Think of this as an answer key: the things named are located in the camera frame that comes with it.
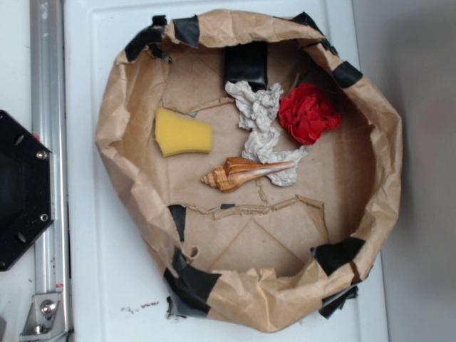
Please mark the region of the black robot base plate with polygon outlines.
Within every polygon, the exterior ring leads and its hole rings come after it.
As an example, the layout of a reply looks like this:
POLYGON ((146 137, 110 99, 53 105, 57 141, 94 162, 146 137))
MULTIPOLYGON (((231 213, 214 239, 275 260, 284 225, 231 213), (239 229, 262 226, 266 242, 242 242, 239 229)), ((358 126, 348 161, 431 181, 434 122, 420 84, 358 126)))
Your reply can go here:
POLYGON ((8 271, 53 222, 51 157, 1 111, 1 270, 8 271))

